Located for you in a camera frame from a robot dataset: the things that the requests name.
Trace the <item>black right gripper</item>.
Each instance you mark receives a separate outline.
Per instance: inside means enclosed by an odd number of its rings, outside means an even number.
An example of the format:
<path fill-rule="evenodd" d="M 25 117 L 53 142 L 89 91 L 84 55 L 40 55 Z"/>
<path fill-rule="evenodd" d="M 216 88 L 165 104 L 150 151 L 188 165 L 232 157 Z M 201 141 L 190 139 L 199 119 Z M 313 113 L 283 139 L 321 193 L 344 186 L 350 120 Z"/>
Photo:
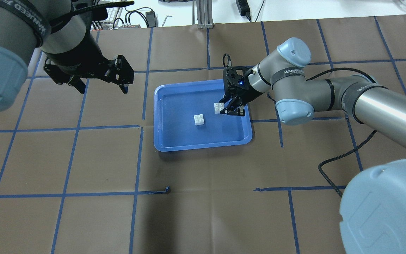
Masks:
<path fill-rule="evenodd" d="M 253 69 L 225 66 L 223 69 L 224 96 L 219 101 L 219 114 L 245 116 L 245 105 L 256 99 L 256 90 L 250 85 Z"/>

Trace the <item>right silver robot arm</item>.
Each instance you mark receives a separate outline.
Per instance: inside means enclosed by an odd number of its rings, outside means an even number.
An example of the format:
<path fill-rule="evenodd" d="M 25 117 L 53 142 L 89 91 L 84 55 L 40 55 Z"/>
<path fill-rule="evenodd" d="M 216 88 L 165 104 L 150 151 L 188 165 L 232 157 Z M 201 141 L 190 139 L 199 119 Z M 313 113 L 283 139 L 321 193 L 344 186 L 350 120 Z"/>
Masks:
<path fill-rule="evenodd" d="M 350 77 L 306 79 L 308 46 L 292 37 L 256 66 L 234 67 L 222 57 L 224 97 L 221 114 L 245 116 L 244 107 L 272 90 L 280 122 L 295 126 L 319 111 L 342 110 L 372 133 L 356 148 L 327 159 L 318 170 L 340 196 L 340 235 L 347 254 L 406 254 L 406 159 L 365 169 L 341 192 L 322 167 L 355 153 L 376 133 L 406 148 L 406 96 L 377 83 L 357 69 Z"/>

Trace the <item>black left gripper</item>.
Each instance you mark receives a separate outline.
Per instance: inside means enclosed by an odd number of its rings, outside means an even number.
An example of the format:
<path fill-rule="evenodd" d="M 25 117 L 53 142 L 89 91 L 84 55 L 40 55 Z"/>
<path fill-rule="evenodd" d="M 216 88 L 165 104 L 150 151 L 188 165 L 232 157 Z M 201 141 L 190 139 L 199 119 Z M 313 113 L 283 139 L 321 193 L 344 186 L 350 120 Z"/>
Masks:
<path fill-rule="evenodd" d="M 80 94 L 86 91 L 86 85 L 81 78 L 114 83 L 124 94 L 128 94 L 129 85 L 134 82 L 134 70 L 123 55 L 115 56 L 112 60 L 103 58 L 102 62 L 96 64 L 68 67 L 59 66 L 47 57 L 43 69 L 55 83 L 59 85 L 66 83 Z"/>

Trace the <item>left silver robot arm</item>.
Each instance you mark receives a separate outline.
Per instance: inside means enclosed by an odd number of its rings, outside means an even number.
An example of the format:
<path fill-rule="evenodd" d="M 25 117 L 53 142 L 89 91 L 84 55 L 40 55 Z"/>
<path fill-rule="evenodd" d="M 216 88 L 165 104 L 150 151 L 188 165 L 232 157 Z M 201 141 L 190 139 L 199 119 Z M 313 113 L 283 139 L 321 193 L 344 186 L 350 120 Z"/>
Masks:
<path fill-rule="evenodd" d="M 59 85 L 85 93 L 82 79 L 118 85 L 134 82 L 134 70 L 119 55 L 105 58 L 90 34 L 94 15 L 133 1 L 93 4 L 90 0 L 0 0 L 0 111 L 10 108 L 29 73 L 36 48 L 46 54 L 44 71 Z"/>

